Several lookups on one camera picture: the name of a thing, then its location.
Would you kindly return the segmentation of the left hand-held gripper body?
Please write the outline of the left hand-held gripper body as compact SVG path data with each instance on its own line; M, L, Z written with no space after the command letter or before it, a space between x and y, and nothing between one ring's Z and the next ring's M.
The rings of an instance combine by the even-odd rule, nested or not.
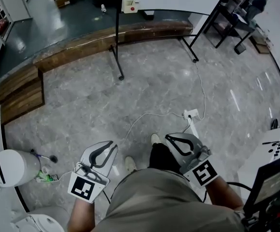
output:
M68 194L87 203L93 203L109 183L108 177L78 162L75 171L70 175Z

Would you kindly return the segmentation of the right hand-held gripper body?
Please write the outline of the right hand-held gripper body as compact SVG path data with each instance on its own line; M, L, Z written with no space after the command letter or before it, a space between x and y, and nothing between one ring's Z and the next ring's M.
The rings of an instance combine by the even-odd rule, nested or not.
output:
M205 187L219 176L219 159L203 146L188 158L180 168L182 175L198 187Z

